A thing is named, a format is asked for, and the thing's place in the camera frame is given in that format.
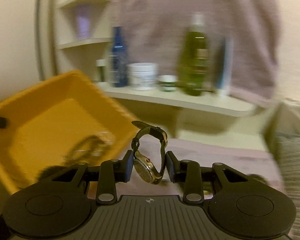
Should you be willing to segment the silver dial wrist watch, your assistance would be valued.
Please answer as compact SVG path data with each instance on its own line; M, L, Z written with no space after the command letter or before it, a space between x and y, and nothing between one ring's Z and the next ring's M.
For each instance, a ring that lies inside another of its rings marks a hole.
M149 184L159 184L166 167L167 133L159 126L133 121L139 130L131 142L134 168L139 177Z

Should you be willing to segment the orange plastic basket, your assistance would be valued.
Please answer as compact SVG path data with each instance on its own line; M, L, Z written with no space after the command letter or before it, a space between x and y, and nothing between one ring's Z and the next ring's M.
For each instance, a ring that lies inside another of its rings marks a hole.
M136 134L135 116L106 96L89 77L72 71L0 102L0 181L8 193L34 184L39 173L65 165L80 141L95 135L111 145L92 165L118 157Z

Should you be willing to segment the small green white jar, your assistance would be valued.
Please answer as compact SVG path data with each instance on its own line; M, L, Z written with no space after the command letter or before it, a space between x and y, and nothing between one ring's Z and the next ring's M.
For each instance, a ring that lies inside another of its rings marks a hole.
M174 92L177 89L177 81L175 75L161 75L158 77L159 89L163 92Z

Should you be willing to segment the blue white tube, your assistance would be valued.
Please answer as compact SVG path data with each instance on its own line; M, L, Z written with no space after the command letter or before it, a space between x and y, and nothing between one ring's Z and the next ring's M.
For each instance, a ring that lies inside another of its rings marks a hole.
M221 98L227 97L230 93L233 57L233 39L231 37L222 38L216 54L215 73L215 89Z

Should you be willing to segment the green spray bottle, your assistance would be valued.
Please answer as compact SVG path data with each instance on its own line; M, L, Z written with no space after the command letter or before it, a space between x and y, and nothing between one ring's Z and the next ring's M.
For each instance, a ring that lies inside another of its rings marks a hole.
M209 67L209 38L201 12L191 16L178 58L178 85L190 96L201 96Z

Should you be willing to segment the blue spray bottle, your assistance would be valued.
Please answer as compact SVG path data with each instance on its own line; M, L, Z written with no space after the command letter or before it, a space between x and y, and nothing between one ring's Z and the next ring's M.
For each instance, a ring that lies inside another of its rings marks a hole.
M122 28L114 27L114 39L110 50L110 83L113 87L128 86L128 56L122 36Z

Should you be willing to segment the white cream jar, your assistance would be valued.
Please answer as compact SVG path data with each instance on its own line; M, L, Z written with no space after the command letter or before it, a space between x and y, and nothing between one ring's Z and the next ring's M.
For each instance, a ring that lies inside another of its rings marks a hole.
M158 65L156 63L128 64L128 82L134 90L151 90L155 87Z

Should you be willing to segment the small black white bottle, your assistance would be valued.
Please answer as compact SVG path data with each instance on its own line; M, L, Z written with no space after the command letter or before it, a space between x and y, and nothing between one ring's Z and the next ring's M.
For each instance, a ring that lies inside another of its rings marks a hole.
M105 59L96 60L96 68L97 68L98 82L105 82L106 81L106 60Z

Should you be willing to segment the grey checked pillow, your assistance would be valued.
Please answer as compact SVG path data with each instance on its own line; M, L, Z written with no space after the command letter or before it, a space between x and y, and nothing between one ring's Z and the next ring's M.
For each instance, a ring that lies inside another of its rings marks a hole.
M277 132L275 159L281 171L285 190L296 207L292 227L294 239L300 239L300 135Z

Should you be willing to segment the cream pillow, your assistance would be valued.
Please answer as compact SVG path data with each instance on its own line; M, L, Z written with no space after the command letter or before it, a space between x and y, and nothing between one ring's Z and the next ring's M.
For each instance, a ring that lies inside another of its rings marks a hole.
M276 152L278 133L300 135L299 100L281 101L270 117L264 130L264 138L271 153Z

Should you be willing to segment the cream corner shelf unit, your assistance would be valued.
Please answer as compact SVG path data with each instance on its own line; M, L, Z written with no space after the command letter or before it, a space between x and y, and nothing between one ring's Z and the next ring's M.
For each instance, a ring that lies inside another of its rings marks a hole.
M41 80L81 70L108 96L136 116L162 125L172 138L210 145L266 151L264 117L258 107L223 92L189 96L162 89L158 78L147 85L111 85L113 40L111 0L35 0L35 44Z

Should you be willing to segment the purple tube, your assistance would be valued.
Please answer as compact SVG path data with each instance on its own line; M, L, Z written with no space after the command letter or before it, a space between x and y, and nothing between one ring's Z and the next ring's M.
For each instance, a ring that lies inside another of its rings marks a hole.
M82 4L75 7L76 34L79 39L91 37L90 5Z

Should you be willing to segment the mauve towel hanging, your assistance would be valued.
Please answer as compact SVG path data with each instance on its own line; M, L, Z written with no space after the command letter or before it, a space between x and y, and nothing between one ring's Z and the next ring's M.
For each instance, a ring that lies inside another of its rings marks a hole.
M178 74L182 87L211 89L217 49L230 49L225 92L266 108L274 94L280 16L277 0L113 0L128 61Z

